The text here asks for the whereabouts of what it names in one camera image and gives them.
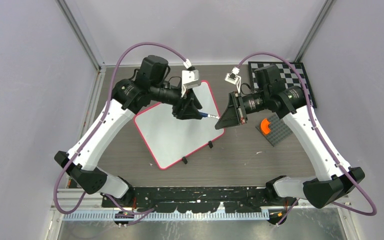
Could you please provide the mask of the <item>white marker blue cap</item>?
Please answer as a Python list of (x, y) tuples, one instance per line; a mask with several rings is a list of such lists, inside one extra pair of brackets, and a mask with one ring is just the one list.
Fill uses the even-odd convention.
[(209, 114), (209, 113), (205, 113), (205, 112), (200, 112), (200, 115), (203, 117), (203, 118), (214, 118), (214, 119), (219, 119), (220, 117), (217, 116), (217, 115), (213, 115), (213, 114)]

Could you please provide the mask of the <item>orange curved block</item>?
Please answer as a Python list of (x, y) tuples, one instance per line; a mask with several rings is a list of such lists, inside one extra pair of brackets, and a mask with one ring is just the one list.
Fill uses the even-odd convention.
[(259, 125), (259, 129), (264, 136), (270, 134), (270, 132), (271, 132), (270, 124), (271, 124), (271, 122), (267, 118), (265, 118), (261, 121), (261, 123)]

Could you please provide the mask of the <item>black board stop left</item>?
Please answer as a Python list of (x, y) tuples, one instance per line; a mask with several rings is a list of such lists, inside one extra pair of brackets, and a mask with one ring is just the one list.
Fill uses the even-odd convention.
[(185, 165), (188, 163), (188, 160), (187, 160), (186, 157), (183, 157), (183, 158), (181, 159), (181, 161), (182, 161)]

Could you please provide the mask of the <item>aluminium frame rail front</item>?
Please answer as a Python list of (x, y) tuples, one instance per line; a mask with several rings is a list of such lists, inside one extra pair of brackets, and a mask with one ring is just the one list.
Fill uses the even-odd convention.
[[(60, 207), (69, 211), (79, 202), (84, 191), (80, 188), (59, 188), (57, 190), (57, 201)], [(85, 194), (77, 210), (93, 210), (102, 207), (103, 196), (99, 193)]]

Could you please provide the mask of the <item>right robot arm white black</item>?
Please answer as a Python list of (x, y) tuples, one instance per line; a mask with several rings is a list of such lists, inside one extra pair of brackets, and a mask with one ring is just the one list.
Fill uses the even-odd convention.
[(307, 105), (302, 87), (286, 87), (279, 68), (272, 64), (254, 71), (257, 90), (242, 95), (229, 93), (228, 105), (215, 124), (215, 129), (243, 125), (248, 115), (270, 110), (285, 123), (298, 139), (314, 168), (315, 176), (281, 175), (265, 184), (265, 198), (279, 205), (285, 198), (300, 198), (321, 209), (354, 189), (354, 182), (365, 178), (361, 167), (351, 165), (338, 153), (317, 124), (314, 109)]

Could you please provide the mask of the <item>grey lego baseplate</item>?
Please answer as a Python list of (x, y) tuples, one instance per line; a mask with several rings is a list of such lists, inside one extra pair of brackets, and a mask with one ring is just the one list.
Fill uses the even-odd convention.
[(260, 123), (262, 120), (255, 126), (255, 128), (273, 147), (292, 135), (292, 130), (278, 117), (277, 114), (273, 114), (266, 118), (271, 122), (269, 125), (271, 130), (270, 134), (263, 135), (260, 131)]

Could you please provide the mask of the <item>black white checkerboard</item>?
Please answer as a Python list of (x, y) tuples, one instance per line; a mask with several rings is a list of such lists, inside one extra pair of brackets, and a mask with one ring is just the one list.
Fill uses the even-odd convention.
[[(257, 78), (254, 73), (254, 71), (258, 68), (266, 67), (269, 65), (275, 65), (279, 69), (281, 78), (285, 81), (285, 87), (290, 88), (293, 86), (301, 87), (301, 82), (299, 81), (298, 76), (291, 70), (291, 68), (283, 63), (283, 62), (272, 62), (272, 61), (248, 61), (248, 76), (250, 80), (250, 86), (251, 89), (257, 89)], [(302, 62), (291, 62), (291, 65), (293, 65), (296, 69), (296, 71), (299, 73), (299, 76), (302, 78), (304, 85), (308, 89), (309, 92), (309, 100), (311, 105), (314, 109), (317, 108), (316, 99), (314, 97), (311, 83), (309, 80), (309, 77), (307, 75), (305, 66)]]

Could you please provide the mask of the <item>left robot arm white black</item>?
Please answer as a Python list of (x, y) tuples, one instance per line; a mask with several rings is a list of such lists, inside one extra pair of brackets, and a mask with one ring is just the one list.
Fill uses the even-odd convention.
[(171, 71), (168, 61), (156, 55), (145, 57), (132, 77), (114, 85), (110, 100), (80, 141), (55, 154), (54, 160), (87, 194), (111, 195), (121, 207), (133, 202), (130, 185), (100, 169), (98, 162), (121, 128), (152, 101), (171, 105), (178, 120), (202, 119), (202, 105), (193, 90), (201, 85), (199, 71), (189, 61), (184, 65), (180, 83), (172, 86), (166, 79)]

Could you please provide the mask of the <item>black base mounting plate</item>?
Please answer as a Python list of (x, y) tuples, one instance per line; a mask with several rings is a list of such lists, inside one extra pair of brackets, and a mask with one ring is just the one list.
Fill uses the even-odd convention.
[(293, 197), (275, 197), (264, 186), (205, 187), (131, 187), (122, 198), (102, 195), (103, 208), (133, 207), (139, 213), (194, 214), (214, 213), (223, 207), (226, 213), (257, 213), (263, 207), (285, 210)]

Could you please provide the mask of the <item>white whiteboard pink rim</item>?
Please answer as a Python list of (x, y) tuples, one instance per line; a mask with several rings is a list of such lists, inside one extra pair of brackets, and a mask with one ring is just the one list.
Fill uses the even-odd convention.
[(166, 103), (156, 103), (133, 118), (136, 129), (161, 170), (181, 162), (224, 135), (224, 129), (215, 129), (217, 121), (213, 117), (179, 120), (172, 115), (172, 106)]

